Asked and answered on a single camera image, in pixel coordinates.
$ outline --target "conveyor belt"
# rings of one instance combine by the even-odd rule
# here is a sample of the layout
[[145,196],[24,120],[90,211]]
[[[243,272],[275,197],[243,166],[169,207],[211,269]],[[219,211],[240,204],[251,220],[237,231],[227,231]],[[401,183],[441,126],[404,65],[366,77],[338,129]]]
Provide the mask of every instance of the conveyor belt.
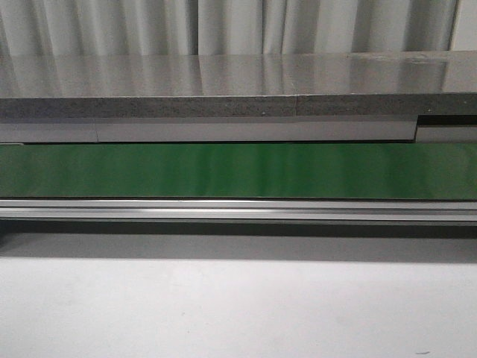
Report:
[[472,222],[477,210],[476,144],[4,145],[0,166],[5,218]]

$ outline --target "gray countertop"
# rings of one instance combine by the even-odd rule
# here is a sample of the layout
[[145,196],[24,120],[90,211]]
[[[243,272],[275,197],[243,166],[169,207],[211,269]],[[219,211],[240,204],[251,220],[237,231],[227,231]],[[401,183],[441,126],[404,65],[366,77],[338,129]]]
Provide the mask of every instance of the gray countertop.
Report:
[[0,57],[0,116],[477,114],[477,51]]

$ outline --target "white panel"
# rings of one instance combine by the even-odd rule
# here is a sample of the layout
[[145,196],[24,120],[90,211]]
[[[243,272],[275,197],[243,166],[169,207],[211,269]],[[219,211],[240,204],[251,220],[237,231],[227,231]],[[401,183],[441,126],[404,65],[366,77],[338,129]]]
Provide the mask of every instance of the white panel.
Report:
[[451,50],[477,50],[476,0],[459,0]]
[[317,0],[287,1],[282,53],[313,53],[319,9]]
[[287,0],[264,1],[263,53],[282,52],[283,32],[285,30],[285,9]]
[[40,34],[31,1],[3,0],[0,11],[9,54],[41,54]]
[[261,0],[200,0],[199,54],[262,53]]
[[100,142],[413,140],[416,116],[97,119]]
[[0,142],[97,142],[92,119],[0,118]]
[[375,1],[368,51],[404,51],[410,0]]
[[51,54],[81,54],[80,23],[75,0],[45,0]]
[[[473,240],[9,239],[0,259],[1,357],[471,358],[477,351]],[[300,260],[310,252],[325,261],[343,252],[397,261]],[[72,254],[80,256],[65,258]],[[274,260],[280,255],[295,259]],[[406,256],[471,262],[400,263]]]
[[420,126],[416,142],[477,142],[477,127],[470,126]]
[[320,1],[314,52],[351,52],[357,10],[356,0]]
[[[460,38],[473,41],[474,4],[462,1],[456,46]],[[441,50],[449,45],[455,6],[456,0],[0,0],[1,52]]]

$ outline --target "white curtain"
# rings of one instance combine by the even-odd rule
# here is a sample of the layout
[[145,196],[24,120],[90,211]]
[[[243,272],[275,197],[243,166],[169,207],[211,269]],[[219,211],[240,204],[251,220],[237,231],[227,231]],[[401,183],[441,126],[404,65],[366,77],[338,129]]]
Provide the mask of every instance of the white curtain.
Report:
[[0,0],[0,51],[269,54],[445,50],[456,0]]

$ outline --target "gray floor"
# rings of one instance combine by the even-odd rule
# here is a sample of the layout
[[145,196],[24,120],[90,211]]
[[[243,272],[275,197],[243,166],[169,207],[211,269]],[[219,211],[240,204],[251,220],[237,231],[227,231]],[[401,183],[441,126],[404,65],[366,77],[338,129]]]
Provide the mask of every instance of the gray floor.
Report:
[[3,228],[0,357],[474,357],[477,350],[474,227]]

